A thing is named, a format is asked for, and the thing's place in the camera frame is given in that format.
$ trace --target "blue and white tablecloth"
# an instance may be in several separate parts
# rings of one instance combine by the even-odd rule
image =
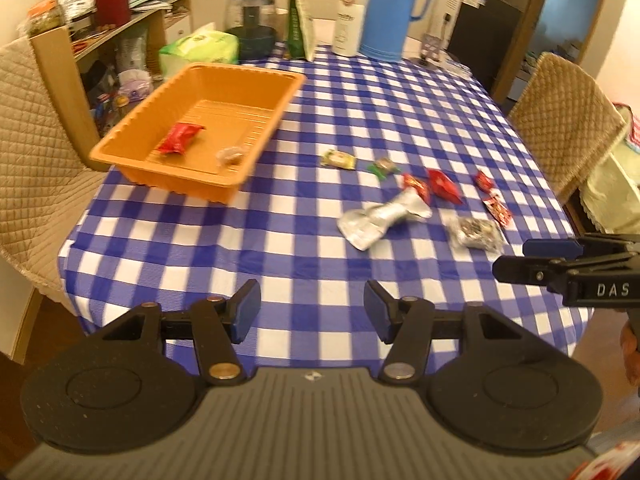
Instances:
[[[528,238],[572,235],[535,161],[476,81],[406,61],[338,58],[325,47],[314,63],[277,56],[258,65],[308,79],[231,205],[135,186],[109,172],[59,257],[87,330],[144,301],[185,308],[256,278],[262,309],[236,349],[245,367],[377,370],[388,348],[362,306],[364,283],[376,279],[396,297],[423,296],[439,308],[484,301],[557,348],[574,348],[587,310],[562,307],[542,288],[496,283],[493,258],[452,250],[447,240],[445,225],[455,216],[487,217],[473,181],[478,170],[495,180],[513,212],[507,253],[522,254]],[[353,153],[356,171],[322,168],[320,155],[330,148]],[[426,224],[398,224],[361,253],[336,219],[399,192],[399,176],[381,183],[367,171],[381,156],[419,178],[440,168],[460,186],[464,204],[434,198]],[[167,351],[196,371],[190,342],[170,342]],[[455,351],[453,341],[434,342],[429,369]]]

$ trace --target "white bottle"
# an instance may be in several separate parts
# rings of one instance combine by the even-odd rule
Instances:
[[[352,57],[358,53],[366,5],[367,0],[340,0],[338,2],[333,50],[339,56]]]

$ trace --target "orange plastic tray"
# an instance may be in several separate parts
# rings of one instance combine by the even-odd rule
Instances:
[[[164,83],[91,150],[137,184],[212,202],[231,202],[254,169],[285,108],[303,85],[294,72],[197,63]],[[185,155],[156,148],[177,123],[201,124]],[[221,166],[216,154],[244,146],[238,165]]]

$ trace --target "wooden floor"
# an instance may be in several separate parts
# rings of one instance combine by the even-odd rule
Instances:
[[[84,337],[76,318],[48,298],[36,318],[24,366],[0,354],[0,471],[7,471],[35,446],[22,419],[20,389],[39,365]]]
[[[605,402],[597,431],[639,418],[640,400],[636,390],[626,382],[618,345],[625,321],[625,314],[596,311],[574,353],[574,358],[590,369],[603,386]],[[20,410],[19,393],[25,377],[82,337],[76,318],[61,305],[45,299],[26,364],[22,367],[0,354],[0,471],[11,468],[35,446]]]

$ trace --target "blue thermos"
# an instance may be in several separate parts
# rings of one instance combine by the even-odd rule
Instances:
[[[380,61],[400,61],[410,22],[421,20],[431,0],[426,0],[422,12],[413,16],[415,0],[369,0],[360,53]]]

